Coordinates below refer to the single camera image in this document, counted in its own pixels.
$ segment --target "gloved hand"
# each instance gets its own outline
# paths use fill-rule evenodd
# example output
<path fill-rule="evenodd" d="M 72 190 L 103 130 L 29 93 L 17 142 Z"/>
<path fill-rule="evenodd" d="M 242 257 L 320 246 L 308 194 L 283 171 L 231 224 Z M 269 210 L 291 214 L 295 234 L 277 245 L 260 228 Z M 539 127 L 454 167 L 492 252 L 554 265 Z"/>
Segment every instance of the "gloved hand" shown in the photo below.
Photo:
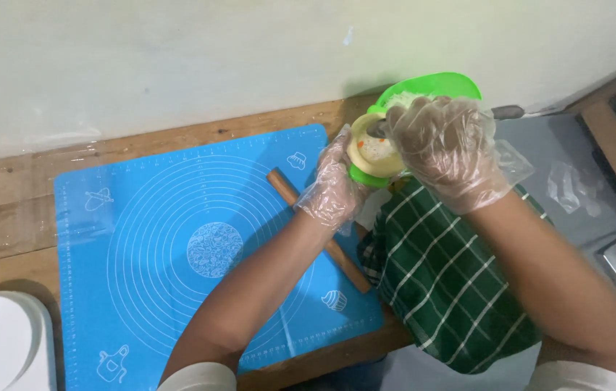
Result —
<path fill-rule="evenodd" d="M 349 178 L 346 149 L 350 138 L 349 126 L 345 125 L 322 150 L 315 182 L 303 190 L 294 205 L 333 231 L 354 219 L 370 193 L 368 187 Z M 348 232 L 349 226 L 345 226 L 343 233 Z"/>
<path fill-rule="evenodd" d="M 456 214 L 501 199 L 511 186 L 494 154 L 494 117 L 468 98 L 425 97 L 388 110 L 387 137 L 412 174 Z"/>

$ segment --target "apron illustration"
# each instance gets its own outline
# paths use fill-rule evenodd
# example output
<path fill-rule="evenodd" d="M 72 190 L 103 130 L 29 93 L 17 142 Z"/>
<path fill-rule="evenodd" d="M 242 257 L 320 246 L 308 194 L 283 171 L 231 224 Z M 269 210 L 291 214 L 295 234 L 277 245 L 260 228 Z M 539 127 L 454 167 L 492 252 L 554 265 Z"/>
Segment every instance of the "apron illustration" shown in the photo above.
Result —
<path fill-rule="evenodd" d="M 127 374 L 127 370 L 122 367 L 122 360 L 129 353 L 129 346 L 122 345 L 120 350 L 113 355 L 107 354 L 105 351 L 100 352 L 100 365 L 98 365 L 98 375 L 103 378 L 104 381 L 108 383 L 116 379 L 120 378 L 120 383 L 122 382 L 122 378 Z"/>

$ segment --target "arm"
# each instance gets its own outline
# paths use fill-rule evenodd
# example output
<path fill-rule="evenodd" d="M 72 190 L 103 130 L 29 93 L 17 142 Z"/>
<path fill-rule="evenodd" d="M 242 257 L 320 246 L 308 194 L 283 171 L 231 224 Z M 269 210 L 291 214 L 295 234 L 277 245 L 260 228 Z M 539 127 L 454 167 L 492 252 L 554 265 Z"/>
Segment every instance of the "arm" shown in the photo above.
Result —
<path fill-rule="evenodd" d="M 197 362 L 219 362 L 237 371 L 245 347 L 332 235 L 330 227 L 298 211 L 277 235 L 240 262 L 201 304 L 175 344 L 161 383 Z"/>
<path fill-rule="evenodd" d="M 616 291 L 608 281 L 515 192 L 466 217 L 545 334 L 537 364 L 577 361 L 616 372 Z"/>
<path fill-rule="evenodd" d="M 234 372 L 243 351 L 334 235 L 359 211 L 367 189 L 341 163 L 349 134 L 321 154 L 318 174 L 296 202 L 296 214 L 258 251 L 240 262 L 208 295 L 175 343 L 160 383 L 198 362 Z"/>
<path fill-rule="evenodd" d="M 616 372 L 616 291 L 511 190 L 494 154 L 494 121 L 477 102 L 416 99 L 387 113 L 403 162 L 491 246 L 545 334 L 538 364 L 567 360 Z"/>

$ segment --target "white sleeve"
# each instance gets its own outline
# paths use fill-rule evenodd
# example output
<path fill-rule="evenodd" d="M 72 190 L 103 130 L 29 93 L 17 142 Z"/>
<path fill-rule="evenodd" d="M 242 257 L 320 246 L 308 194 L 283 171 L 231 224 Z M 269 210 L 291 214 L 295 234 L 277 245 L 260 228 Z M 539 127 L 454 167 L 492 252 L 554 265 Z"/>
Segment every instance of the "white sleeve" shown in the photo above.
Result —
<path fill-rule="evenodd" d="M 545 362 L 535 368 L 525 391 L 616 391 L 616 373 L 582 362 Z"/>
<path fill-rule="evenodd" d="M 165 379 L 158 391 L 235 391 L 235 374 L 218 362 L 199 362 Z"/>

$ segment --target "wooden countertop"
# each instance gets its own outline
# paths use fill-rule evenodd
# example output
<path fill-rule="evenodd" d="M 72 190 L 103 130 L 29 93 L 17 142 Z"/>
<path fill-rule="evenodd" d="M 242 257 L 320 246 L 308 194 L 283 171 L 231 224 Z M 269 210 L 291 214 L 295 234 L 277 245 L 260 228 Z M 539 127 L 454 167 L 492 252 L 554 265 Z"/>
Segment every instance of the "wooden countertop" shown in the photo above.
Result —
<path fill-rule="evenodd" d="M 59 387 L 64 389 L 59 270 L 51 180 L 59 173 L 156 155 L 269 131 L 320 123 L 330 138 L 365 113 L 376 95 L 115 138 L 0 159 L 0 290 L 39 298 L 52 317 Z M 388 307 L 378 331 L 333 344 L 238 379 L 239 390 L 276 390 L 374 360 L 407 346 L 411 337 Z"/>

